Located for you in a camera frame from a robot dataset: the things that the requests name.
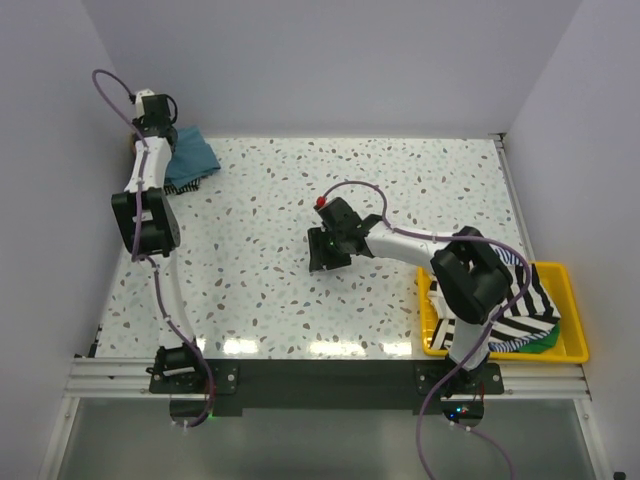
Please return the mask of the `blue tank top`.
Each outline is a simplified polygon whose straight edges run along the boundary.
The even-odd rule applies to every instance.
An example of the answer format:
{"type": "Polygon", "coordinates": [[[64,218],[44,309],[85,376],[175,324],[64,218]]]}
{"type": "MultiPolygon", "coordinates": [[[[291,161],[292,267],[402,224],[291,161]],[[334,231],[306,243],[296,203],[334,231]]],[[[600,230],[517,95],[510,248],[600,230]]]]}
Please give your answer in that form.
{"type": "Polygon", "coordinates": [[[220,169],[219,161],[197,126],[178,130],[175,151],[167,166],[165,184],[182,188],[220,169]]]}

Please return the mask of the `black white striped tank top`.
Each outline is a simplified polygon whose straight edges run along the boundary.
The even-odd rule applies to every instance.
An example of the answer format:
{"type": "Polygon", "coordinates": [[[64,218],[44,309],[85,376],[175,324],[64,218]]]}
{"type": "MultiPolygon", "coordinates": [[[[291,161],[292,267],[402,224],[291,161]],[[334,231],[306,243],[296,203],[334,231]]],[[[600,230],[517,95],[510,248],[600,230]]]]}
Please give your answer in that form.
{"type": "MultiPolygon", "coordinates": [[[[531,266],[531,274],[531,285],[508,313],[495,322],[488,343],[547,332],[559,324],[559,310],[540,284],[535,266],[531,266]]],[[[429,297],[436,302],[438,315],[433,346],[448,349],[455,332],[455,315],[446,304],[436,280],[431,284],[429,297]]]]}

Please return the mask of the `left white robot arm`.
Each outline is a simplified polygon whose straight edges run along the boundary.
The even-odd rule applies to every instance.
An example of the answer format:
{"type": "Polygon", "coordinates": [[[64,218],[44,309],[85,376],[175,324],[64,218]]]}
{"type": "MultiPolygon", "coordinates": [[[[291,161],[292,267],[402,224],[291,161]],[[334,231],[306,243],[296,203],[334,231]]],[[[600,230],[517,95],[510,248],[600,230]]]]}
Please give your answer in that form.
{"type": "Polygon", "coordinates": [[[133,95],[133,104],[136,115],[129,122],[134,133],[133,170],[124,191],[112,196],[111,206],[126,250],[149,269],[158,348],[177,351],[194,345],[195,334],[177,272],[180,227],[164,190],[177,144],[173,102],[166,94],[146,89],[133,95]]]}

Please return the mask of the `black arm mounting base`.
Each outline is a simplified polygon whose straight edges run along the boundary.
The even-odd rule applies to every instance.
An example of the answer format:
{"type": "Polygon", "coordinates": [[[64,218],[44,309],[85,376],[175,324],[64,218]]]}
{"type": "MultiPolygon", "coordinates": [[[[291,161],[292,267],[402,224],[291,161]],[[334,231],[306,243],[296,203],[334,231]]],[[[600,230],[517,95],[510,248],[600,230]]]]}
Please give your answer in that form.
{"type": "Polygon", "coordinates": [[[214,359],[166,376],[146,369],[149,392],[170,397],[174,420],[246,410],[409,410],[416,414],[451,366],[444,360],[214,359]]]}

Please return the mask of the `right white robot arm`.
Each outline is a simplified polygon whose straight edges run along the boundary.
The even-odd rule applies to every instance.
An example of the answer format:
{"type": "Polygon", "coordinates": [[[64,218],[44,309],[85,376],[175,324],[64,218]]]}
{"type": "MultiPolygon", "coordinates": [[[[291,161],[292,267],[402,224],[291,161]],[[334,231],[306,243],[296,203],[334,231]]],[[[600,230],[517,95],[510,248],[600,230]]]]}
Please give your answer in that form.
{"type": "Polygon", "coordinates": [[[466,227],[445,240],[426,233],[399,233],[380,215],[361,218],[342,198],[320,197],[321,225],[308,230],[311,272],[349,266],[354,256],[404,262],[427,270],[454,314],[445,369],[448,386],[469,392],[481,380],[489,355],[489,318],[511,291],[513,277],[480,232],[466,227]]]}

